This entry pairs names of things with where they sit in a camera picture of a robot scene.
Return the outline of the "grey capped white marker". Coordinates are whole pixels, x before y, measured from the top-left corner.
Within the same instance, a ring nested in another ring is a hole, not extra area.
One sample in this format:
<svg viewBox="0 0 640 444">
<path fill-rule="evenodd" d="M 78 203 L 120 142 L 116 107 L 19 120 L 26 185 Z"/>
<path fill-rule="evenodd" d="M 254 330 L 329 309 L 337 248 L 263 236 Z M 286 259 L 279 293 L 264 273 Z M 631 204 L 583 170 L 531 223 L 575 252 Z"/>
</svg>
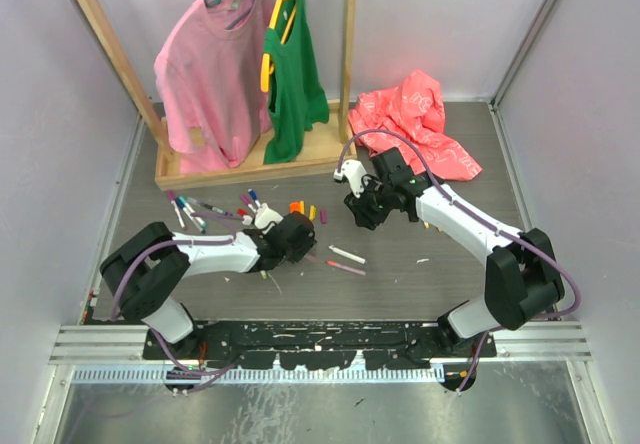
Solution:
<svg viewBox="0 0 640 444">
<path fill-rule="evenodd" d="M 356 255 L 354 253 L 351 253 L 349 251 L 343 250 L 341 248 L 338 248 L 338 247 L 336 247 L 334 245 L 329 245 L 328 249 L 331 250 L 333 253 L 335 253 L 335 254 L 337 254 L 339 256 L 342 256 L 342 257 L 344 257 L 346 259 L 349 259 L 349 260 L 351 260 L 353 262 L 356 262 L 358 264 L 364 265 L 367 262 L 367 260 L 365 258 L 363 258 L 361 256 L 358 256 L 358 255 Z"/>
</svg>

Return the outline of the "pink pen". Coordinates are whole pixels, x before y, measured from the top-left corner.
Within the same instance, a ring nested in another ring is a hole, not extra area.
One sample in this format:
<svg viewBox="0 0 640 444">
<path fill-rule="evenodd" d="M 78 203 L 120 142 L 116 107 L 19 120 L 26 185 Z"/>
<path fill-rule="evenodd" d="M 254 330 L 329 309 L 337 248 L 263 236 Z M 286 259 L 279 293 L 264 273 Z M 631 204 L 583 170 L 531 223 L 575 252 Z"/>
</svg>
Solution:
<svg viewBox="0 0 640 444">
<path fill-rule="evenodd" d="M 326 262 L 327 265 L 329 265 L 329 266 L 331 266 L 333 268 L 336 268 L 336 269 L 340 269 L 340 270 L 345 271 L 345 272 L 349 272 L 349 273 L 360 275 L 360 276 L 365 276 L 367 274 L 365 270 L 357 269 L 357 268 L 354 268 L 352 266 L 348 266 L 348 265 L 345 265 L 345 264 L 342 264 L 342 263 L 339 263 L 339 262 L 335 262 L 335 261 L 332 261 L 332 260 L 326 260 L 325 262 Z"/>
</svg>

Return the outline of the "orange highlighter cap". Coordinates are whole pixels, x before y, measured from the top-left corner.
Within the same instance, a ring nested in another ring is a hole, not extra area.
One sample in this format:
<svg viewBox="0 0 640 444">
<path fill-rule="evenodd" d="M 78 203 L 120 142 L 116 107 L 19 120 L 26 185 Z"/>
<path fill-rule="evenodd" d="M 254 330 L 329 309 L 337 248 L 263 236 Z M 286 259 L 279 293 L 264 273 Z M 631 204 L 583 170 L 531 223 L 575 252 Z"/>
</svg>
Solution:
<svg viewBox="0 0 640 444">
<path fill-rule="evenodd" d="M 302 202 L 301 201 L 294 201 L 291 202 L 289 204 L 289 211 L 290 212 L 299 212 L 299 213 L 303 213 L 302 210 L 302 206 L 301 206 Z"/>
</svg>

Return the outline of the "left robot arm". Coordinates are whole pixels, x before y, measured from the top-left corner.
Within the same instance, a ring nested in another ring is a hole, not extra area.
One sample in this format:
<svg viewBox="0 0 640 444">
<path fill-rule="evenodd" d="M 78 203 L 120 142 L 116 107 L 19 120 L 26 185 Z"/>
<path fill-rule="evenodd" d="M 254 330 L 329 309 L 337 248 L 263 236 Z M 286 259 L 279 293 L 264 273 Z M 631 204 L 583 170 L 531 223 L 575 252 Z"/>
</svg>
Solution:
<svg viewBox="0 0 640 444">
<path fill-rule="evenodd" d="M 172 298 L 186 277 L 271 271 L 297 263 L 316 244 L 313 223 L 299 212 L 284 216 L 266 207 L 252 226 L 231 235 L 174 233 L 153 222 L 112 252 L 100 273 L 113 296 L 111 320 L 141 321 L 164 339 L 178 360 L 194 357 L 200 336 L 186 308 Z"/>
</svg>

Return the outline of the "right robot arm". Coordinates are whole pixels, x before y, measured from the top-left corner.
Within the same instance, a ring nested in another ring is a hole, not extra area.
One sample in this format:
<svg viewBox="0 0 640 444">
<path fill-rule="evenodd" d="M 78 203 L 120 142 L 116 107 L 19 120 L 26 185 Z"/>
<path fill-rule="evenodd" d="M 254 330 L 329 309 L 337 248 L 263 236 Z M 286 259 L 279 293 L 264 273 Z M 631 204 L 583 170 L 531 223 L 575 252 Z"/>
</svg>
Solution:
<svg viewBox="0 0 640 444">
<path fill-rule="evenodd" d="M 474 256 L 484 269 L 484 290 L 437 320 L 444 354 L 459 358 L 474 337 L 494 328 L 517 330 L 565 295 L 561 273 L 547 234 L 508 226 L 458 196 L 430 171 L 417 174 L 399 149 L 375 156 L 373 173 L 356 159 L 341 161 L 334 179 L 347 183 L 344 199 L 357 226 L 369 230 L 398 210 L 412 222 L 444 231 Z"/>
</svg>

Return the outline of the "dark purple pen at left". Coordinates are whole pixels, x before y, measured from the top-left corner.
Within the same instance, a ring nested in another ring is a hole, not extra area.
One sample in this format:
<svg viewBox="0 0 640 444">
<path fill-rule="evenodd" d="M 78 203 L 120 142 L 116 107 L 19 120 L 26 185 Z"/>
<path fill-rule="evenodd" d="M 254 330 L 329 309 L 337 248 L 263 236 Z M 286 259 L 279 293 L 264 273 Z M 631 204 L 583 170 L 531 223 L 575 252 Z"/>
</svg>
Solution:
<svg viewBox="0 0 640 444">
<path fill-rule="evenodd" d="M 196 198 L 187 197 L 186 200 L 190 204 L 197 205 L 197 206 L 199 206 L 199 207 L 201 207 L 203 209 L 207 209 L 207 210 L 209 210 L 211 212 L 214 212 L 214 213 L 217 213 L 219 215 L 224 215 L 224 216 L 232 216 L 233 215 L 233 213 L 231 213 L 231 212 L 225 211 L 225 210 L 223 210 L 223 209 L 221 209 L 221 208 L 219 208 L 217 206 L 213 206 L 211 204 L 208 204 L 208 203 L 203 202 L 201 200 L 198 200 Z"/>
</svg>

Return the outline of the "wooden clothes rack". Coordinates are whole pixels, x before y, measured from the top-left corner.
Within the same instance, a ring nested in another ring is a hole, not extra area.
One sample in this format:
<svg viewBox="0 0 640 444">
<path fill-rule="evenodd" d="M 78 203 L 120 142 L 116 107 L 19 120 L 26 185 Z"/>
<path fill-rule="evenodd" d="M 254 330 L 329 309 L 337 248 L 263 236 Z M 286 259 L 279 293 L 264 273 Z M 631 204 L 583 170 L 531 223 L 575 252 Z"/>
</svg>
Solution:
<svg viewBox="0 0 640 444">
<path fill-rule="evenodd" d="M 155 183 L 159 189 L 186 190 L 236 183 L 253 183 L 269 179 L 291 178 L 327 173 L 335 168 L 341 151 L 353 157 L 356 148 L 348 140 L 352 136 L 347 113 L 350 103 L 353 39 L 356 0 L 344 0 L 340 98 L 328 102 L 329 122 L 314 129 L 304 140 L 298 157 L 284 164 L 265 165 L 263 154 L 268 137 L 262 136 L 242 165 L 230 170 L 204 173 L 182 173 L 182 156 L 169 147 L 165 122 L 156 112 L 128 55 L 118 39 L 99 0 L 76 0 L 99 40 L 121 83 L 147 125 L 157 145 Z"/>
</svg>

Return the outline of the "coral printed cloth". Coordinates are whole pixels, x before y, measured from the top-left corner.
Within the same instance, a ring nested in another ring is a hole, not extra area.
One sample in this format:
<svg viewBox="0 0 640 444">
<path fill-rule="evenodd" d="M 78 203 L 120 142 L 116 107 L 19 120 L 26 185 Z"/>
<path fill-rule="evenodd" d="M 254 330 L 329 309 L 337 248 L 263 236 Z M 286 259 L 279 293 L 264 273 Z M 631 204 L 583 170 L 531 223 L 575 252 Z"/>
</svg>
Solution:
<svg viewBox="0 0 640 444">
<path fill-rule="evenodd" d="M 368 132 L 358 144 L 372 156 L 396 147 L 416 174 L 430 169 L 444 180 L 470 181 L 482 172 L 467 150 L 445 134 L 441 85 L 420 70 L 397 87 L 360 94 L 348 120 L 353 133 Z"/>
</svg>

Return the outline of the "green tank top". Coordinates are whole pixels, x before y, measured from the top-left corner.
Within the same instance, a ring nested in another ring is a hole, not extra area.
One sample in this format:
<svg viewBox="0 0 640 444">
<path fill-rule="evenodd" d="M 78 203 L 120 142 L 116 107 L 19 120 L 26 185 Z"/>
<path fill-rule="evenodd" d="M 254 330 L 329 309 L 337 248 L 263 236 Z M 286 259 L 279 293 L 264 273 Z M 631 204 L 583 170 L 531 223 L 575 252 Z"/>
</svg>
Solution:
<svg viewBox="0 0 640 444">
<path fill-rule="evenodd" d="M 268 142 L 264 162 L 278 164 L 294 160 L 301 152 L 305 134 L 316 123 L 326 123 L 329 107 L 320 83 L 306 0 L 296 0 L 296 15 L 290 34 L 282 42 L 279 33 L 268 29 L 264 51 L 271 57 L 268 113 L 274 135 Z"/>
</svg>

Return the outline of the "pink t-shirt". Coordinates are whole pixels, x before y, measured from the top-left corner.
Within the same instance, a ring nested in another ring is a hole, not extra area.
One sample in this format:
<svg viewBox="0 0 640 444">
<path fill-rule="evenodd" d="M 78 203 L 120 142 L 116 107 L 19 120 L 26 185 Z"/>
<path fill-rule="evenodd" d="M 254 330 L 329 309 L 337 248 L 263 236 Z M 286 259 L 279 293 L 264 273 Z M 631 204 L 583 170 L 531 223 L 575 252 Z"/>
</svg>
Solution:
<svg viewBox="0 0 640 444">
<path fill-rule="evenodd" d="M 196 0 L 154 63 L 169 144 L 184 174 L 236 168 L 271 128 L 260 87 L 274 0 Z"/>
</svg>

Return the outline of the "yellow hanger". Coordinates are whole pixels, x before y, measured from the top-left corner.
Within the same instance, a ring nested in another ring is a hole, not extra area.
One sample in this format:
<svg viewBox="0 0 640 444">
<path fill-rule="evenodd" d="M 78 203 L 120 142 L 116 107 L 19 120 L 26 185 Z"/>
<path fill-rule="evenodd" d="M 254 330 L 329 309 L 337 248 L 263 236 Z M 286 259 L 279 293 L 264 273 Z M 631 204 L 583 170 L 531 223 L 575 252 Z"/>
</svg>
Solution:
<svg viewBox="0 0 640 444">
<path fill-rule="evenodd" d="M 297 5 L 293 4 L 290 11 L 284 11 L 285 3 L 290 0 L 275 0 L 272 15 L 268 24 L 268 28 L 273 30 L 280 38 L 280 42 L 284 44 L 293 26 L 294 18 L 297 12 Z M 267 93 L 270 89 L 270 76 L 274 72 L 274 64 L 269 53 L 264 52 L 261 61 L 260 88 L 263 93 Z"/>
</svg>

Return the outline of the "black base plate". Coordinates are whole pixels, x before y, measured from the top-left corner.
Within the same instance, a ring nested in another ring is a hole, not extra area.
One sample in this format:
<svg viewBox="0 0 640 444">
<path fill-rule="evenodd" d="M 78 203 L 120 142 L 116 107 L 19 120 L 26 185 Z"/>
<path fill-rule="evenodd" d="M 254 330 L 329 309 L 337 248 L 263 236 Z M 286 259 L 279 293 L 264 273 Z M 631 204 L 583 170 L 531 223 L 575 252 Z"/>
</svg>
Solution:
<svg viewBox="0 0 640 444">
<path fill-rule="evenodd" d="M 439 358 L 466 360 L 476 351 L 494 357 L 495 346 L 483 337 L 451 338 L 421 321 L 198 321 L 190 336 L 168 349 L 179 361 L 213 367 L 342 370 L 361 357 L 368 371 L 413 370 Z"/>
</svg>

